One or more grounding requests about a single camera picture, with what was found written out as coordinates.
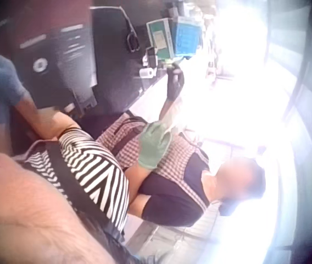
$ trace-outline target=black strap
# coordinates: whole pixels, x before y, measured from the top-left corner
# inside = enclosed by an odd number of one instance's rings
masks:
[[[93,219],[93,221],[96,224],[99,224],[105,232],[109,233],[118,241],[123,241],[124,238],[116,226],[113,225],[106,214],[102,212],[88,197],[82,186],[80,186],[78,181],[75,179],[62,157],[59,143],[57,141],[48,141],[46,142],[46,149],[48,151],[52,167],[62,188],[67,194],[69,200],[72,202],[73,207],[78,211],[77,215],[79,217],[82,215],[88,215],[90,220]]]

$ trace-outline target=striped shirt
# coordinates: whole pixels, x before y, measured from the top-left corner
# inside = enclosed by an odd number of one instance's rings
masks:
[[[119,231],[122,231],[129,204],[129,182],[115,157],[89,134],[78,128],[68,129],[59,138],[62,156],[85,193],[103,211]],[[68,200],[44,145],[30,150],[25,163],[47,179]]]

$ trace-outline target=checkered apron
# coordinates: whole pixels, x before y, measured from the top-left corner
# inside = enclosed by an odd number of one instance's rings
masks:
[[[133,120],[127,113],[124,113],[97,139],[97,142],[108,148],[108,150],[115,155],[123,169],[131,167],[138,160],[138,140],[146,124],[147,123],[143,120]],[[121,145],[121,142],[123,142],[123,145],[118,149],[117,153],[114,153],[116,146]],[[208,159],[202,154],[198,147],[190,144],[182,136],[175,135],[173,136],[167,154],[160,161],[154,172],[176,183],[203,211],[205,211],[207,209],[206,204],[184,181],[185,168],[193,153],[196,153],[208,164]]]

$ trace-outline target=man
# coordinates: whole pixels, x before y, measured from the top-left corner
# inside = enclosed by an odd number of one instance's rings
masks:
[[[1,151],[8,150],[8,103],[42,140],[16,161],[0,154],[0,263],[146,263],[118,242],[128,178],[157,167],[170,134],[158,123],[148,126],[138,162],[123,172],[67,115],[39,111],[12,62],[0,56]]]
[[[168,69],[167,99],[159,120],[175,102],[183,84],[183,73],[173,64]],[[123,170],[128,170],[137,160],[138,139],[147,122],[127,112],[84,117],[81,125],[112,152]],[[133,215],[164,226],[192,226],[212,202],[222,202],[220,212],[228,215],[240,201],[262,197],[265,178],[264,170],[248,158],[234,158],[218,172],[210,172],[207,155],[179,134],[173,135],[156,169],[146,177],[135,174],[130,179],[130,190],[137,194],[135,199],[131,196],[129,212]]]

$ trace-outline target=person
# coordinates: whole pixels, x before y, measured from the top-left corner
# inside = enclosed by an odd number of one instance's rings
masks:
[[[0,56],[0,150],[9,105],[42,140],[21,156],[0,153],[0,263],[156,263],[120,242],[129,208],[129,177],[147,174],[171,135],[160,123],[140,137],[138,161],[123,171],[115,157],[67,115],[38,110],[13,63]]]
[[[184,80],[179,65],[168,68],[167,98],[159,120],[175,103]],[[123,170],[135,163],[138,139],[147,126],[143,118],[127,111],[122,115],[87,115],[79,122],[112,152]],[[175,134],[158,167],[144,177],[135,174],[130,180],[131,193],[136,196],[129,212],[163,226],[192,226],[213,202],[221,202],[221,215],[230,215],[239,202],[262,197],[264,174],[254,159],[244,157],[232,158],[217,172],[211,172],[206,153],[183,133]]]

